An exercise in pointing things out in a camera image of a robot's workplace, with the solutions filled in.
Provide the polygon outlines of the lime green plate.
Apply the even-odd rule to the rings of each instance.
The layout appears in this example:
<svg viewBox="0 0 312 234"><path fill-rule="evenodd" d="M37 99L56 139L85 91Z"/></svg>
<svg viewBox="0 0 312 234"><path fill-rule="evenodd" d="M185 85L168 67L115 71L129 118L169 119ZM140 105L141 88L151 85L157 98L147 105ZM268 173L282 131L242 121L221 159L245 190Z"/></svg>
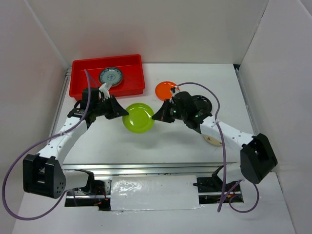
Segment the lime green plate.
<svg viewBox="0 0 312 234"><path fill-rule="evenodd" d="M153 109L145 103L133 103L126 108L128 115L122 117L125 128L136 134L141 134L152 129L154 120Z"/></svg>

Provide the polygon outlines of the blue floral plate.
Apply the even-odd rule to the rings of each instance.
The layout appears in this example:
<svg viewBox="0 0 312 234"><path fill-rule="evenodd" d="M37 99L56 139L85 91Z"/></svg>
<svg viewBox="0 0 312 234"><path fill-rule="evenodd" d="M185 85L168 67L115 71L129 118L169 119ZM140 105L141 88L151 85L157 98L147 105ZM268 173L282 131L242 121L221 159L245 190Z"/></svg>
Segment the blue floral plate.
<svg viewBox="0 0 312 234"><path fill-rule="evenodd" d="M106 68L99 75L99 82L101 84L108 83L112 87L119 85L122 79L122 72L118 68Z"/></svg>

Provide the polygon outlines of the cream floral plate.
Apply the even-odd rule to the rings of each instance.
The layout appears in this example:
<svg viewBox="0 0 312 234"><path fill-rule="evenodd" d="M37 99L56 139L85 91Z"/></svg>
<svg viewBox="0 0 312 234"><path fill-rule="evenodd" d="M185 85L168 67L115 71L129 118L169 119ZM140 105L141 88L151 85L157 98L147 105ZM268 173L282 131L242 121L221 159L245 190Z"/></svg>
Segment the cream floral plate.
<svg viewBox="0 0 312 234"><path fill-rule="evenodd" d="M214 146L222 146L222 142L221 141L218 141L217 139L211 137L211 136L208 136L208 135L202 135L203 138L211 145L214 145Z"/></svg>

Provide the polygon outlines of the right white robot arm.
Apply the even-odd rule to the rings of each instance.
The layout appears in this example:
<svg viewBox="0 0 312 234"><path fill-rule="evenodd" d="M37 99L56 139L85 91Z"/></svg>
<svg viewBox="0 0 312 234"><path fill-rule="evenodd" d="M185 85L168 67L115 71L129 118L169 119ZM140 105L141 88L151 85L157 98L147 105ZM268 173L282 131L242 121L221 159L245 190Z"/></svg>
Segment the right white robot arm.
<svg viewBox="0 0 312 234"><path fill-rule="evenodd" d="M254 136L218 121L211 110L208 98L183 91L165 100L152 119L167 123L182 120L188 128L223 142L239 154L239 162L213 172L212 185L216 190L223 191L239 180L259 184L278 164L269 139L264 134Z"/></svg>

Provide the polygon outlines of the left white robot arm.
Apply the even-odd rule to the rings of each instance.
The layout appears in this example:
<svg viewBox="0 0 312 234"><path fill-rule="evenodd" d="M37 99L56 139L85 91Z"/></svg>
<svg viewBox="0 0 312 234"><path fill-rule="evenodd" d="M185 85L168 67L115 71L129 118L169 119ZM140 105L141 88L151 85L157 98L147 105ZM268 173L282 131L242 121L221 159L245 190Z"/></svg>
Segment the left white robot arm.
<svg viewBox="0 0 312 234"><path fill-rule="evenodd" d="M97 184L94 173L82 169L65 171L64 160L97 117L114 119L128 114L115 96L108 96L98 88L85 88L82 99L68 113L56 137L35 155L28 154L23 159L24 191L54 199L72 189L92 194Z"/></svg>

